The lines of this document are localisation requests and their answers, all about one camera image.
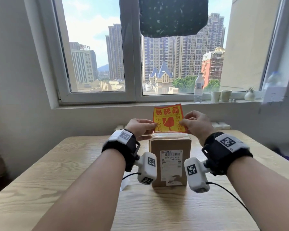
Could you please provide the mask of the person's right hand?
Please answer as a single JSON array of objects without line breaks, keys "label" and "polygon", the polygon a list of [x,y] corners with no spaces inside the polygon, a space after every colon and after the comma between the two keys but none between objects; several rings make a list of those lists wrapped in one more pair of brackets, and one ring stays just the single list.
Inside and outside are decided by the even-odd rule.
[{"label": "person's right hand", "polygon": [[205,145],[206,139],[216,132],[208,116],[199,111],[191,111],[187,113],[183,119],[193,119],[193,127],[186,129],[186,131],[194,135],[202,147]]}]

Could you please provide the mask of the person's left hand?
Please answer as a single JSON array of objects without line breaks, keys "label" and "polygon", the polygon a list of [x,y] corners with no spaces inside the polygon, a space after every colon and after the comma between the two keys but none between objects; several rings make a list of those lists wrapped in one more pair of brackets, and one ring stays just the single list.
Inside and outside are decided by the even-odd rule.
[{"label": "person's left hand", "polygon": [[138,142],[151,139],[152,134],[151,135],[139,135],[140,124],[157,124],[157,123],[151,120],[147,120],[147,119],[131,119],[124,129],[131,132],[136,137],[136,140]]}]

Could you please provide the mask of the red and yellow sticker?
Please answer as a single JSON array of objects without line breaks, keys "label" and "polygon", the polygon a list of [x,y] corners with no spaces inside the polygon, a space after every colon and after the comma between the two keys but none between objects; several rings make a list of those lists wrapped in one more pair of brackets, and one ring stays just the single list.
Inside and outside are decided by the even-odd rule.
[{"label": "red and yellow sticker", "polygon": [[181,104],[175,104],[165,107],[154,107],[153,122],[157,123],[155,133],[185,133],[186,129],[179,122],[183,120],[183,111]]}]

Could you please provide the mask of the person's left forearm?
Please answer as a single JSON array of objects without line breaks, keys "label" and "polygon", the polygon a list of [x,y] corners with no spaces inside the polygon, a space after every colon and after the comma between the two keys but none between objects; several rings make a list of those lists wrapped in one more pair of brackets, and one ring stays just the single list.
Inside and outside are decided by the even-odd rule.
[{"label": "person's left forearm", "polygon": [[125,159],[119,151],[104,151],[32,231],[110,231],[124,170]]}]

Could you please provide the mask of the person's right forearm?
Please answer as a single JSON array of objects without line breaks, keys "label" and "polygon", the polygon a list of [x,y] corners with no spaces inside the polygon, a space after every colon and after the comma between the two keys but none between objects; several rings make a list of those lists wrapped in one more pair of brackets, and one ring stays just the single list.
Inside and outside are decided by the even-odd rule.
[{"label": "person's right forearm", "polygon": [[261,231],[289,231],[289,179],[248,156],[227,177]]}]

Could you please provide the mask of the brown cardboard parcel box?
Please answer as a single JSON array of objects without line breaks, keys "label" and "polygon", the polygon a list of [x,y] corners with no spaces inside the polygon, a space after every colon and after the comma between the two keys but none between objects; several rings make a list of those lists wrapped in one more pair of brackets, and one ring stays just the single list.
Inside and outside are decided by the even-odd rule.
[{"label": "brown cardboard parcel box", "polygon": [[156,158],[157,179],[153,188],[186,186],[184,161],[190,157],[192,140],[185,133],[157,133],[149,140],[149,151]]}]

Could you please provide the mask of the white power strip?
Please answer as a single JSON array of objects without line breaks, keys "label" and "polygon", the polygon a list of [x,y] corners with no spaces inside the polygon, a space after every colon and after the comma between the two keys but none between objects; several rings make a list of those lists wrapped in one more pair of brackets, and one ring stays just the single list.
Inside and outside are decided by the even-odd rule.
[{"label": "white power strip", "polygon": [[212,126],[216,131],[231,130],[231,126],[225,122],[212,122]]}]

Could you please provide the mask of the clear plastic water bottle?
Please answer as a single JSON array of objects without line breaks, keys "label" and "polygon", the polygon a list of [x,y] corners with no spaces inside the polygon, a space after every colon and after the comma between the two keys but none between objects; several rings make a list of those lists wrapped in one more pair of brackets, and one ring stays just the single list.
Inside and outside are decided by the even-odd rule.
[{"label": "clear plastic water bottle", "polygon": [[203,73],[200,72],[195,80],[195,85],[194,85],[193,100],[195,103],[202,102],[203,89],[204,89],[204,78],[203,78]]}]

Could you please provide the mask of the white sticker backing paper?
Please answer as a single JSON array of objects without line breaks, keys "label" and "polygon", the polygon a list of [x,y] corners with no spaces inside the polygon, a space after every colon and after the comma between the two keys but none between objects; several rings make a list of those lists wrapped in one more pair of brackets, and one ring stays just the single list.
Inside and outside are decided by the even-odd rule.
[{"label": "white sticker backing paper", "polygon": [[123,179],[120,186],[120,192],[123,191],[129,185],[129,183],[130,183],[129,178]]}]

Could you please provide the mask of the small white plant vase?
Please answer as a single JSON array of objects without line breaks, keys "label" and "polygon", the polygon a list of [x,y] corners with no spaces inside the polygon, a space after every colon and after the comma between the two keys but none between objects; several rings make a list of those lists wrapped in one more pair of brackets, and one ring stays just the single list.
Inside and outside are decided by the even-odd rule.
[{"label": "small white plant vase", "polygon": [[255,101],[255,92],[253,87],[247,89],[244,100],[249,102]]}]

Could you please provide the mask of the white paper sheet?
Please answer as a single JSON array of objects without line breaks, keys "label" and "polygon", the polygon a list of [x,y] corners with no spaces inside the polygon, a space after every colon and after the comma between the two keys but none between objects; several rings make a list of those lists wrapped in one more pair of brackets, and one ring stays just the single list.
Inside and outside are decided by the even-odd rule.
[{"label": "white paper sheet", "polygon": [[262,104],[268,104],[273,102],[282,102],[285,97],[287,87],[280,87],[280,86],[274,86],[274,87],[268,87],[264,92],[264,97]]}]

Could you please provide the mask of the blurred clear plastic bottle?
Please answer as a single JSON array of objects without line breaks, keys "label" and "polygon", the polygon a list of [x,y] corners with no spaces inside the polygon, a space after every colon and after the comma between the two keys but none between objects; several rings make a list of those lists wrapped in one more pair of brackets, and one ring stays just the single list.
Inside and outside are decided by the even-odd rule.
[{"label": "blurred clear plastic bottle", "polygon": [[266,80],[266,83],[262,89],[263,92],[263,97],[264,97],[264,92],[268,87],[274,87],[274,86],[280,86],[280,87],[285,87],[282,83],[282,76],[278,71],[274,71]]}]

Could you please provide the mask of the dark speckled cushion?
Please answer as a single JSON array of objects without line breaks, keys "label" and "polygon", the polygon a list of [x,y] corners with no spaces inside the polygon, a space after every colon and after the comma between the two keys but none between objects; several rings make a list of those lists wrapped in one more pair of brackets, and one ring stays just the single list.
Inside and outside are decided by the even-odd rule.
[{"label": "dark speckled cushion", "polygon": [[196,35],[208,23],[209,0],[139,0],[140,33],[163,38]]}]

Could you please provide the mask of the white window frame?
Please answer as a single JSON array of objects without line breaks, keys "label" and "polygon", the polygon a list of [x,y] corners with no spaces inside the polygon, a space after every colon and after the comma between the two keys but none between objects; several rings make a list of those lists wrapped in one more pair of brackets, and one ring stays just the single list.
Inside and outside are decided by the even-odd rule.
[{"label": "white window frame", "polygon": [[196,35],[140,33],[139,0],[35,0],[59,106],[191,102],[203,73],[202,102],[232,90],[255,100],[272,68],[289,0],[209,0]]}]

